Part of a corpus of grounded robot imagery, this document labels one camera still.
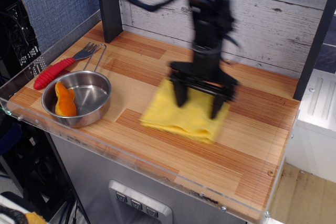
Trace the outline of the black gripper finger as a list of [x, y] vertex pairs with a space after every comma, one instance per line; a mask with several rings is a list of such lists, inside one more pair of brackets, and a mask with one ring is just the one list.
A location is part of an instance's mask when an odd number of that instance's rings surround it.
[[188, 86], [185, 82], [173, 82], [176, 103], [178, 107], [182, 107], [188, 99]]
[[211, 111], [211, 119], [216, 118], [218, 112], [222, 108], [223, 103], [227, 100], [227, 95], [225, 94], [217, 94], [214, 96], [213, 100], [213, 108]]

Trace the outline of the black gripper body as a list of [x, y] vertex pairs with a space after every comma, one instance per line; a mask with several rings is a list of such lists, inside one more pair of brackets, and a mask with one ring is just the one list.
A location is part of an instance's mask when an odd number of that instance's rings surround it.
[[221, 47], [193, 47], [191, 62], [173, 61], [170, 63], [172, 82], [185, 82], [193, 88], [213, 96], [227, 95], [228, 101], [235, 99], [238, 81], [220, 68]]

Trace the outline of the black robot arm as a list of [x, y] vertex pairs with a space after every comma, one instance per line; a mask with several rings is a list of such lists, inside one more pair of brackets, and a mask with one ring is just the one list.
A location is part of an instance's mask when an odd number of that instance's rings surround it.
[[211, 119], [217, 117], [224, 102], [232, 100], [236, 79], [220, 67], [222, 45], [225, 39], [234, 43], [228, 33], [234, 19], [230, 13], [230, 0], [188, 0], [192, 9], [194, 40], [191, 62], [170, 63], [175, 99], [179, 107], [188, 100], [188, 90], [195, 89], [213, 95]]

